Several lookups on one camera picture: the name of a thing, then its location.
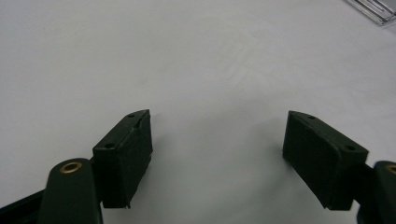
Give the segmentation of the clear plastic holder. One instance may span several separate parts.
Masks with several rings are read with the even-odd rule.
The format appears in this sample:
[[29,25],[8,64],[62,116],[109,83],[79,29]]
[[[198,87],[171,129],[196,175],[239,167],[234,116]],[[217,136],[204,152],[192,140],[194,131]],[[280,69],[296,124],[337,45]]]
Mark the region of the clear plastic holder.
[[345,0],[380,26],[396,22],[396,0]]

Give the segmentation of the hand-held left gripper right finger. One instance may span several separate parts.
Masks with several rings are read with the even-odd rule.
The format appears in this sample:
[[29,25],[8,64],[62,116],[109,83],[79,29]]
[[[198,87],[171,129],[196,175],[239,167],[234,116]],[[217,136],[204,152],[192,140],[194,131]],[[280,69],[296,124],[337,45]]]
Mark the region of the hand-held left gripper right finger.
[[312,115],[288,113],[283,158],[312,190],[323,207],[351,208],[352,177],[369,151]]

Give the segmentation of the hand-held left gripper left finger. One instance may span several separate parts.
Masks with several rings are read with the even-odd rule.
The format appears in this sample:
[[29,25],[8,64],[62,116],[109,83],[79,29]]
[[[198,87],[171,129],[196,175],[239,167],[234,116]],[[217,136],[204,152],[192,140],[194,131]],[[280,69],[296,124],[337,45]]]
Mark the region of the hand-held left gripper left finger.
[[126,115],[92,149],[104,208],[131,207],[152,152],[148,109]]

